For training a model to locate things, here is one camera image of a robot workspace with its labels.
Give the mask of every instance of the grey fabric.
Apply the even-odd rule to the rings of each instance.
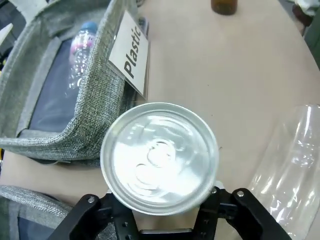
[[[21,229],[19,218],[55,229],[70,210],[70,206],[41,193],[15,186],[0,185],[0,239],[19,240],[19,229]],[[97,239],[116,240],[115,226],[110,223]]]
[[[60,0],[52,2],[31,21],[18,38],[0,76],[0,147],[44,160],[93,160],[100,154],[104,135],[119,115],[133,107],[135,91],[125,77],[111,67],[108,58],[123,13],[138,17],[136,0]],[[34,105],[32,86],[43,84],[45,66],[52,54],[47,49],[55,38],[73,37],[86,21],[99,23],[89,64],[77,96],[74,117],[66,128],[23,133]]]

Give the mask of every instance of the can lid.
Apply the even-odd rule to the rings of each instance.
[[[150,215],[200,205],[214,187],[219,151],[209,126],[192,111],[147,103],[122,114],[101,146],[101,170],[115,197]]]

